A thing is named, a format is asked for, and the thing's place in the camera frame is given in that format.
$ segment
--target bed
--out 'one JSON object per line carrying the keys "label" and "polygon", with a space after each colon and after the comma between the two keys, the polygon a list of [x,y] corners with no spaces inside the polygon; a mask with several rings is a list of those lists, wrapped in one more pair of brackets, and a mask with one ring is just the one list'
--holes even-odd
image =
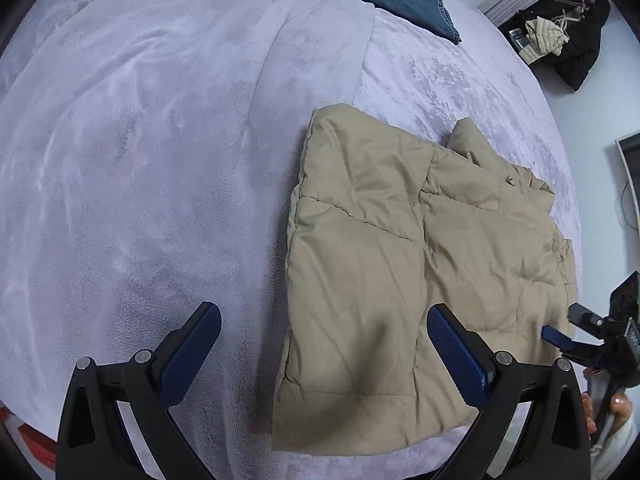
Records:
{"label": "bed", "polygon": [[358,0],[38,0],[0,58],[0,399],[56,438],[80,356],[127,360],[213,301],[222,334],[172,415],[217,478],[437,468],[465,428],[318,458],[271,451],[270,425],[315,108],[347,102],[440,143],[471,117],[555,191],[579,287],[574,183],[540,86],[477,9],[444,3],[458,46]]}

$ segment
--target electrical cable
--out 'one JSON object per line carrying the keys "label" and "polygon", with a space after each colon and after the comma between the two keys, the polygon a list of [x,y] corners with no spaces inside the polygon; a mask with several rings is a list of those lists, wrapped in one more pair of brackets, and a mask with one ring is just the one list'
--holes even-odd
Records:
{"label": "electrical cable", "polygon": [[625,208],[624,208],[624,207],[623,207],[623,205],[622,205],[622,199],[623,199],[623,197],[624,197],[624,195],[625,195],[625,191],[626,191],[626,188],[627,188],[628,186],[629,186],[629,181],[627,180],[627,181],[626,181],[626,184],[625,184],[625,189],[623,189],[623,190],[622,190],[622,193],[620,194],[620,210],[622,211],[622,218],[624,218],[624,219],[625,219],[625,223],[626,223],[626,225],[628,225],[629,227],[631,227],[634,231],[640,231],[640,229],[638,229],[638,227],[637,227],[637,226],[633,226],[633,225],[631,225],[631,224],[629,223],[629,220],[627,220],[627,219],[626,219]]}

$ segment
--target metal screw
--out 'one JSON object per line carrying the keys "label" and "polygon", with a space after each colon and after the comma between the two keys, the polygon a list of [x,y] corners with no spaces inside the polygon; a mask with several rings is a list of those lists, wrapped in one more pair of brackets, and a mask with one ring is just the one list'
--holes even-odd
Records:
{"label": "metal screw", "polygon": [[571,370],[571,363],[567,359],[558,359],[558,368],[560,368],[563,372],[568,372]]}
{"label": "metal screw", "polygon": [[141,350],[136,354],[135,360],[137,363],[146,363],[151,359],[151,352],[149,350]]}
{"label": "metal screw", "polygon": [[81,357],[78,359],[78,362],[76,363],[76,368],[78,370],[85,370],[86,368],[89,367],[90,364],[91,364],[91,359],[89,359],[88,357]]}
{"label": "metal screw", "polygon": [[510,365],[511,363],[513,363],[513,356],[509,352],[498,352],[495,355],[495,359],[501,365]]}

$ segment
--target finger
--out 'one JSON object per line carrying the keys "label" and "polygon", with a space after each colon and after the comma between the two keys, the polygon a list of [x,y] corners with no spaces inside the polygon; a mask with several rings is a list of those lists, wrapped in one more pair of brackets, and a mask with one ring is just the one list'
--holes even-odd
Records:
{"label": "finger", "polygon": [[622,428],[623,424],[631,417],[633,410],[634,406],[626,395],[615,394],[611,397],[611,411],[616,414],[611,428],[612,434]]}
{"label": "finger", "polygon": [[582,394],[582,406],[584,408],[584,415],[591,416],[591,413],[593,413],[593,402],[591,402],[591,397],[587,394]]}
{"label": "finger", "polygon": [[598,428],[596,428],[596,423],[593,421],[593,419],[588,416],[587,417],[587,431],[589,432],[589,434],[593,434],[596,432]]}

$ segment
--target beige puffer jacket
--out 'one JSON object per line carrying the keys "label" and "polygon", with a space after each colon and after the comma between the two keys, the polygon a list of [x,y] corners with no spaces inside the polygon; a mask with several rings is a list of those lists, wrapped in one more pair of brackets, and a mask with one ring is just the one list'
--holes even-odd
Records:
{"label": "beige puffer jacket", "polygon": [[317,110],[291,196],[273,448],[379,454],[471,420],[426,333],[436,303],[494,351],[552,362],[540,331],[571,334],[576,297],[553,200],[470,119],[447,149],[347,105]]}

